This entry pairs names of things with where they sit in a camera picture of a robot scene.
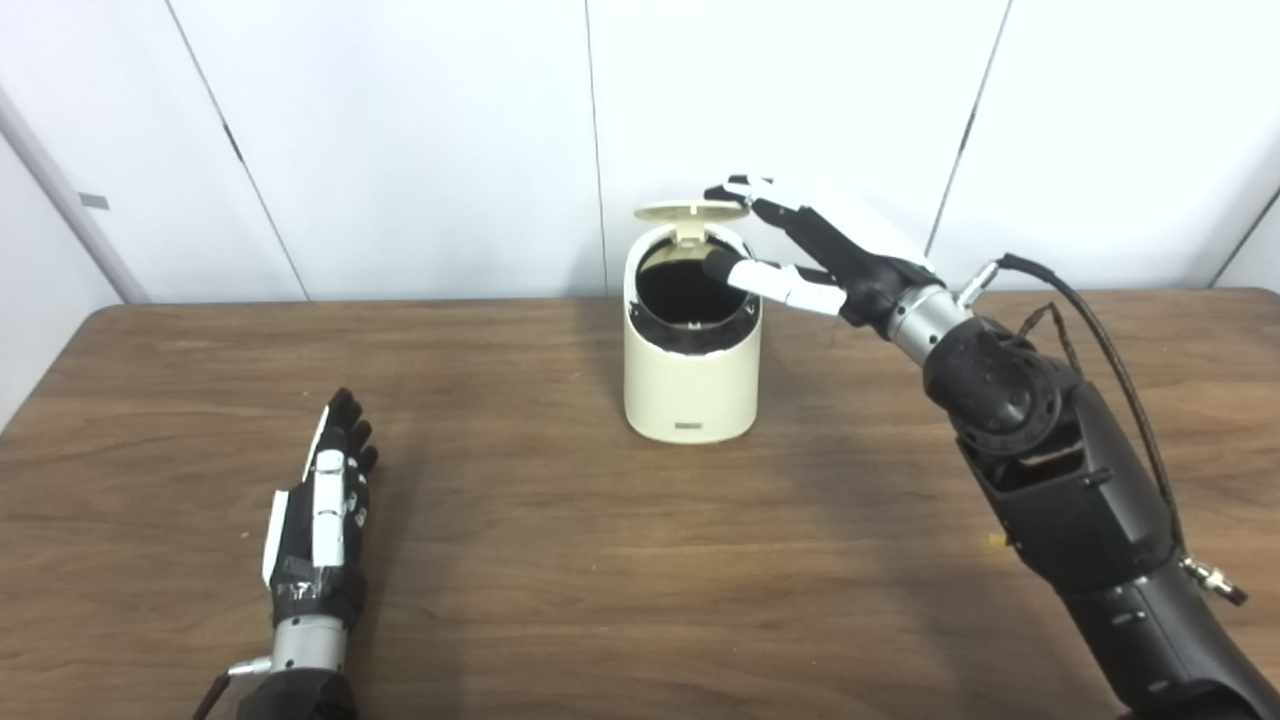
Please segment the white and black left hand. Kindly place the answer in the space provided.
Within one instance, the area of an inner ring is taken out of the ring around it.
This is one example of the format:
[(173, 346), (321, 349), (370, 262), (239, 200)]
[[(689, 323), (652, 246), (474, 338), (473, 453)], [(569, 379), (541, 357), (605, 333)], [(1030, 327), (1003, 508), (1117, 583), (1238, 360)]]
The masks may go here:
[(362, 616), (369, 479), (379, 459), (371, 436), (362, 405), (340, 387), (321, 411), (300, 480), (274, 493), (262, 551), (274, 625), (317, 615), (352, 630)]

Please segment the white and black right hand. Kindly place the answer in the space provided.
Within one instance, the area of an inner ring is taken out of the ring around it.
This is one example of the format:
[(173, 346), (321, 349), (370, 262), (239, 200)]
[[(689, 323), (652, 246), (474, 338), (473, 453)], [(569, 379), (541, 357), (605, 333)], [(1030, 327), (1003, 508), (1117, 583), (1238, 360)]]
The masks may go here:
[(831, 202), (777, 179), (746, 174), (707, 188), (703, 197), (749, 210), (782, 231), (818, 265), (774, 265), (731, 251), (712, 252), (703, 270), (736, 290), (841, 316), (886, 338), (897, 306), (910, 295), (946, 286), (922, 249), (860, 199)]

